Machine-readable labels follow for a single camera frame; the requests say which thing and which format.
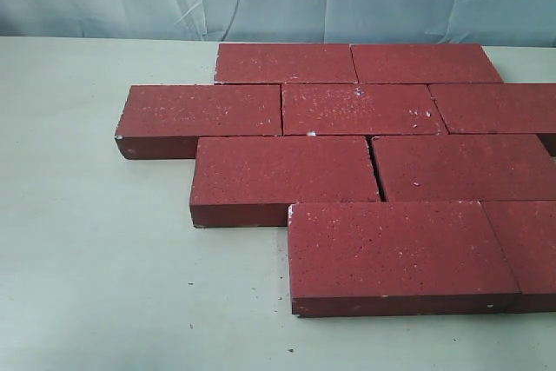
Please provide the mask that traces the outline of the red brick front right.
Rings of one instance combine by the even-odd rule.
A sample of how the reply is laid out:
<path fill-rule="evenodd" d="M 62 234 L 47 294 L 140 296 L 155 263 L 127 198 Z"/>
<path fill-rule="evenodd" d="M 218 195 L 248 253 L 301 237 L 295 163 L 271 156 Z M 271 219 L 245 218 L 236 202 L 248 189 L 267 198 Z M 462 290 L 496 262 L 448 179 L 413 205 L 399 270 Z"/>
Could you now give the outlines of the red brick front right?
<path fill-rule="evenodd" d="M 555 310 L 555 202 L 483 202 L 520 288 L 507 313 Z"/>

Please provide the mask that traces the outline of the red brick back right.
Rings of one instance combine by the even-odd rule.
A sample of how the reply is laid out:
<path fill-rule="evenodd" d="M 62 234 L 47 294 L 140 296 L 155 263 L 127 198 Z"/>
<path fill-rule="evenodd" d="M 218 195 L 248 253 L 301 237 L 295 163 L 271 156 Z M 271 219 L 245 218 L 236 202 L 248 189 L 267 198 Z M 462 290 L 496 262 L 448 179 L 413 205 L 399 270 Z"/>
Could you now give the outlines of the red brick back right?
<path fill-rule="evenodd" d="M 360 83 L 502 83 L 477 43 L 355 44 L 352 57 Z"/>

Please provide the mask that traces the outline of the red brick back left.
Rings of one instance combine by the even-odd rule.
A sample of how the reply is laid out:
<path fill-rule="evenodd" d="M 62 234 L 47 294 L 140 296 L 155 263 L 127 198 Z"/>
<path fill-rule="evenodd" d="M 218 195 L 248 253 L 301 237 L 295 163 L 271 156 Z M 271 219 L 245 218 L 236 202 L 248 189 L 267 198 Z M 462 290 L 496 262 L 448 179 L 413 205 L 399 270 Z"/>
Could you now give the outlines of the red brick back left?
<path fill-rule="evenodd" d="M 222 43 L 214 82 L 219 84 L 357 83 L 344 43 Z"/>

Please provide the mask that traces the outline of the red brick moved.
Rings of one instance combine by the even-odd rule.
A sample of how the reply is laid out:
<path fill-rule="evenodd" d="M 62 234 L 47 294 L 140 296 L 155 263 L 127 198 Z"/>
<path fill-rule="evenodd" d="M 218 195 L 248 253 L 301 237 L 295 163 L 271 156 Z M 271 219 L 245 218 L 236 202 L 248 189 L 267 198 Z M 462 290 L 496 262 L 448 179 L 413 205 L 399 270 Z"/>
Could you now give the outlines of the red brick moved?
<path fill-rule="evenodd" d="M 424 84 L 284 84 L 285 136 L 445 135 Z"/>
<path fill-rule="evenodd" d="M 203 137 L 189 208 L 197 228 L 280 227 L 303 202 L 378 202 L 363 136 Z"/>

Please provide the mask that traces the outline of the red brick middle right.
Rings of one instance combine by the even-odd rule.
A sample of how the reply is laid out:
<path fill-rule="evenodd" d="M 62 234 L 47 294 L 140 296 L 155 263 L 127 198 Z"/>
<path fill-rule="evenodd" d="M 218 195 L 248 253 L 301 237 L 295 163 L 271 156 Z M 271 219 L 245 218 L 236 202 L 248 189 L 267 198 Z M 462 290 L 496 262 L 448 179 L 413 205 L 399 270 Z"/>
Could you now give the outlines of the red brick middle right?
<path fill-rule="evenodd" d="M 553 83 L 431 84 L 451 134 L 535 134 L 555 156 Z"/>

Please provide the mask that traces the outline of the red brick third row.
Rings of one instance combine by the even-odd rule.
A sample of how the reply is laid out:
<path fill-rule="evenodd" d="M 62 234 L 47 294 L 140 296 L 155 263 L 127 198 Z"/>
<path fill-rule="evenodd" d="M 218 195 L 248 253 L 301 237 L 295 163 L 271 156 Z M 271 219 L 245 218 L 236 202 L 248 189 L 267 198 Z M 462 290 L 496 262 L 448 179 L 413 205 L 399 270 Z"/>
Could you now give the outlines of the red brick third row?
<path fill-rule="evenodd" d="M 555 162 L 537 136 L 377 136 L 390 202 L 553 201 Z"/>

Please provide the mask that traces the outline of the red brick front left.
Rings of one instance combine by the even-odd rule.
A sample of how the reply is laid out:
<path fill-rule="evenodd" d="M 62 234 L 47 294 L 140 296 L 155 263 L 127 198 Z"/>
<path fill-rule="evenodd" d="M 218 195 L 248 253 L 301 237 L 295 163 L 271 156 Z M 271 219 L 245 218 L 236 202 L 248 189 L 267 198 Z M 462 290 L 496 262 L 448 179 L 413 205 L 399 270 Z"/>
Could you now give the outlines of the red brick front left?
<path fill-rule="evenodd" d="M 295 204 L 288 265 L 300 317 L 498 313 L 520 294 L 478 202 Z"/>

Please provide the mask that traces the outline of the red brick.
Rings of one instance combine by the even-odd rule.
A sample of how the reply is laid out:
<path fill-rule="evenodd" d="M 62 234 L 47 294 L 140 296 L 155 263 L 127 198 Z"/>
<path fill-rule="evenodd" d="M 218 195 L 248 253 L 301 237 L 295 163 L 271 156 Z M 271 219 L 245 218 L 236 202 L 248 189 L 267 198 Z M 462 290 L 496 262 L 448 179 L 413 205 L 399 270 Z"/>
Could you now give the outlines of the red brick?
<path fill-rule="evenodd" d="M 115 140 L 129 160 L 194 159 L 201 137 L 279 136 L 274 84 L 133 85 Z"/>
<path fill-rule="evenodd" d="M 498 313 L 520 294 L 478 202 L 295 204 L 288 265 L 300 317 Z"/>
<path fill-rule="evenodd" d="M 352 57 L 360 83 L 502 83 L 477 43 L 355 44 Z"/>
<path fill-rule="evenodd" d="M 520 288 L 507 313 L 555 310 L 555 202 L 483 202 Z"/>
<path fill-rule="evenodd" d="M 344 43 L 222 43 L 214 82 L 219 84 L 357 83 Z"/>
<path fill-rule="evenodd" d="M 553 83 L 431 84 L 451 134 L 535 134 L 555 156 Z"/>

